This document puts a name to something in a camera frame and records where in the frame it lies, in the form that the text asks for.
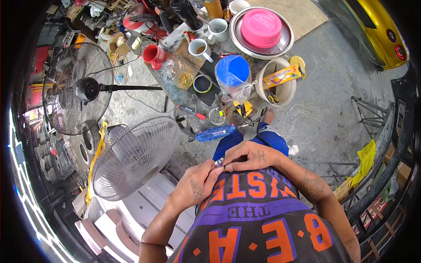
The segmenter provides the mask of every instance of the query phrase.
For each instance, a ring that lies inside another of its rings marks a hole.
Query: fan motor
[[[76,98],[81,102],[93,101],[99,94],[99,84],[91,77],[78,79],[73,89]]]

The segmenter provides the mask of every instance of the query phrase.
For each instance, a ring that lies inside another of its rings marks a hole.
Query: fan pole
[[[110,85],[111,91],[117,90],[162,90],[161,87],[153,86],[120,86],[120,85]]]

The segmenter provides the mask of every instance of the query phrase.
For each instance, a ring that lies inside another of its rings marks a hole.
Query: black tank top
[[[330,222],[272,167],[224,172],[167,262],[352,262]]]

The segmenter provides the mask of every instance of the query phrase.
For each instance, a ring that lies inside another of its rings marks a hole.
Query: bottle
[[[175,13],[187,24],[193,31],[203,26],[202,21],[197,19],[196,11],[188,0],[171,0],[170,6]]]
[[[211,20],[216,18],[224,19],[224,12],[222,11],[221,2],[219,0],[203,0],[203,4],[205,5]]]
[[[124,84],[124,77],[126,75],[127,69],[124,67],[120,67],[120,69],[117,71],[117,76],[115,77],[115,79],[117,80],[117,83],[119,85],[123,85]]]
[[[229,10],[228,0],[221,0],[221,6],[224,13],[224,20],[229,23],[232,18],[231,11]]]

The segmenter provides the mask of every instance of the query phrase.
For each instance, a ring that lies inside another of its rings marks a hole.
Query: standing fan
[[[93,191],[108,201],[130,196],[161,171],[179,137],[177,122],[170,117],[155,117],[119,129],[92,169]]]
[[[114,85],[111,61],[99,46],[71,45],[51,62],[43,86],[44,112],[59,132],[79,135],[98,123],[117,90],[162,89]]]

